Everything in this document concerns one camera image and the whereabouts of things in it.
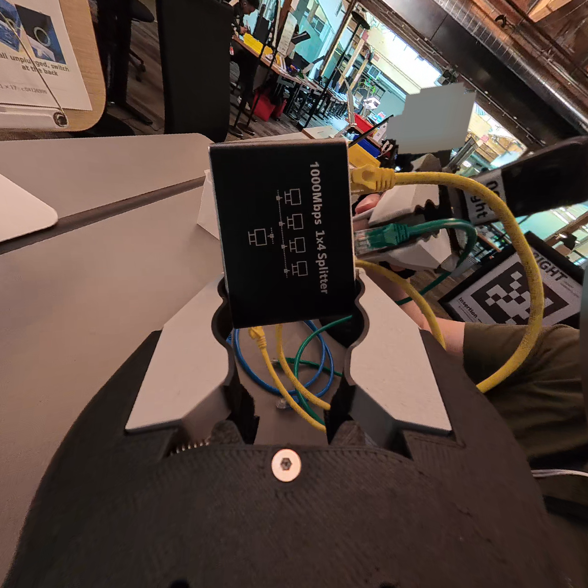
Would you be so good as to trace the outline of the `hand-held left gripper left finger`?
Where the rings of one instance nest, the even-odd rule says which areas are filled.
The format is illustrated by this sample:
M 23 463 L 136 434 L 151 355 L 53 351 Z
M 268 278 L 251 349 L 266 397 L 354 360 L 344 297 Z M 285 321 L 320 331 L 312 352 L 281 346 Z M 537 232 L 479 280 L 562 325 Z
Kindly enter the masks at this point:
M 160 332 L 125 426 L 127 433 L 178 428 L 206 440 L 232 419 L 253 440 L 253 398 L 239 380 L 224 276 L 216 276 Z

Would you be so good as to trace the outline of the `black office partition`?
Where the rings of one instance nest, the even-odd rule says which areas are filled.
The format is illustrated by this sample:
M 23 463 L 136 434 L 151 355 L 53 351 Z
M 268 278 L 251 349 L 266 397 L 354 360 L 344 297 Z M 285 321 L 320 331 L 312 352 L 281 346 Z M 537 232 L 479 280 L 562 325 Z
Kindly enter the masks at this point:
M 164 132 L 224 142 L 230 118 L 232 7 L 222 1 L 157 1 Z

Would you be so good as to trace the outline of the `red storage bin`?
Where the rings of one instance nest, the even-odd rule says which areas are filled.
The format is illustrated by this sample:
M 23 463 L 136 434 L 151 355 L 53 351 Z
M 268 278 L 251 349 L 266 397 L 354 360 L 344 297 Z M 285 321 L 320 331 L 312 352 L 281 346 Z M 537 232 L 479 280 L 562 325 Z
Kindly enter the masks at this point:
M 270 119 L 279 121 L 287 104 L 283 95 L 270 96 L 266 92 L 256 91 L 254 94 L 254 117 L 268 122 Z

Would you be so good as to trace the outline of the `white folded card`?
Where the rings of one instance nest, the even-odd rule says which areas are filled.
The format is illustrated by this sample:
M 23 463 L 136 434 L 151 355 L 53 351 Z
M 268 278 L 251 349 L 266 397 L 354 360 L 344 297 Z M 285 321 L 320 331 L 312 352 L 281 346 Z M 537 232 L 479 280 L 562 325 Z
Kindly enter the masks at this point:
M 220 240 L 219 226 L 217 219 L 217 205 L 210 169 L 205 171 L 205 180 L 201 196 L 201 205 L 197 217 L 197 224 L 212 235 L 215 239 Z

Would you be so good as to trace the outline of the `black framed marker sign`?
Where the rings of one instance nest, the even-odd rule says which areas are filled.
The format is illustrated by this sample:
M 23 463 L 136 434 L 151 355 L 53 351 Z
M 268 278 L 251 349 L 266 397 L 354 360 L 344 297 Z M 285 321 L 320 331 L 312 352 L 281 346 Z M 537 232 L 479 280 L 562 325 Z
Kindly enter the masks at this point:
M 578 329 L 584 269 L 575 265 L 532 232 L 526 240 L 540 269 L 545 308 L 543 326 Z M 526 325 L 530 291 L 524 267 L 512 245 L 496 254 L 471 276 L 439 299 L 453 319 L 484 324 Z

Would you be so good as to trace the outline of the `black ethernet splitter box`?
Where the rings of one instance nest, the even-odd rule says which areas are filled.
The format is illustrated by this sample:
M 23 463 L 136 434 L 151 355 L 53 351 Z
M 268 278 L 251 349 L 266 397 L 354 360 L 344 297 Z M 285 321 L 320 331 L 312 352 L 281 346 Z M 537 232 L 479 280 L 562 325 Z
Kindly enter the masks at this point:
M 351 315 L 346 141 L 215 144 L 209 162 L 233 326 Z

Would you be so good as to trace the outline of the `white poster stand base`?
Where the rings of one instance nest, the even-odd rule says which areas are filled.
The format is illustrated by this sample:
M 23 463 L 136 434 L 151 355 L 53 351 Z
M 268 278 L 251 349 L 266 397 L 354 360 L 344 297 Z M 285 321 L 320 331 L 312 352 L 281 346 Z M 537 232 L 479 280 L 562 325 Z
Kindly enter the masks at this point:
M 48 229 L 57 221 L 55 209 L 1 175 L 1 243 Z

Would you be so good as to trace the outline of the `instruction sheet on clipboard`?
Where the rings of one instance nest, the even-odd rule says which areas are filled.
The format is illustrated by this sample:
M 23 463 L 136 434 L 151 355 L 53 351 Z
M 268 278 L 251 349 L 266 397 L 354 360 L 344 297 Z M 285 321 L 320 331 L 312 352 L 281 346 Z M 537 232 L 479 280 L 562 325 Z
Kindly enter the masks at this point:
M 90 111 L 1 103 L 1 131 L 81 132 L 104 113 L 106 90 L 88 1 L 60 1 L 74 54 L 91 101 Z

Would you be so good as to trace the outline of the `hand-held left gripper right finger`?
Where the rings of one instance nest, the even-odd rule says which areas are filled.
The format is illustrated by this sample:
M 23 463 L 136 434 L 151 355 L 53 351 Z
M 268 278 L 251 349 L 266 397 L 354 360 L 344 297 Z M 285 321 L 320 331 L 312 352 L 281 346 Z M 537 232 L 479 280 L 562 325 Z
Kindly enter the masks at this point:
M 327 412 L 327 438 L 354 421 L 370 442 L 395 442 L 400 432 L 452 434 L 421 330 L 395 302 L 357 271 L 361 331 L 345 353 L 343 377 Z

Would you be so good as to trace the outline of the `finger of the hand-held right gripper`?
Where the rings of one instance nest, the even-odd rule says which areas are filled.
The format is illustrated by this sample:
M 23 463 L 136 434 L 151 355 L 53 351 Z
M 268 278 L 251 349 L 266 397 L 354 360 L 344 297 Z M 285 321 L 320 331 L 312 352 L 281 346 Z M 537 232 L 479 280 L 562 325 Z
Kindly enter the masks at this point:
M 449 230 L 442 229 L 429 237 L 395 249 L 367 254 L 366 260 L 372 263 L 385 262 L 392 268 L 421 271 L 439 268 L 448 259 L 452 259 L 452 255 Z
M 369 226 L 415 225 L 440 218 L 436 185 L 401 185 L 388 190 L 370 210 Z

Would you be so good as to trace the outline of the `person's right forearm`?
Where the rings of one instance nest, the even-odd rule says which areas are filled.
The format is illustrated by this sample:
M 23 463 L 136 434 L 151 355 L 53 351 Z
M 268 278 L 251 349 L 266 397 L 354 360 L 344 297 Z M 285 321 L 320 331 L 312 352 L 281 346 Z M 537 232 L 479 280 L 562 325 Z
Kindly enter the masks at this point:
M 370 278 L 378 285 L 378 287 L 385 292 L 385 294 L 394 302 L 406 298 L 406 293 L 402 288 L 390 281 L 387 277 L 374 273 L 372 270 L 366 271 Z M 419 309 L 414 301 L 410 301 L 404 305 L 400 305 L 400 309 L 422 330 L 431 332 L 425 315 Z M 437 319 L 437 324 L 443 335 L 446 350 L 453 356 L 463 357 L 463 344 L 465 339 L 465 324 L 462 322 L 455 322 L 448 319 Z

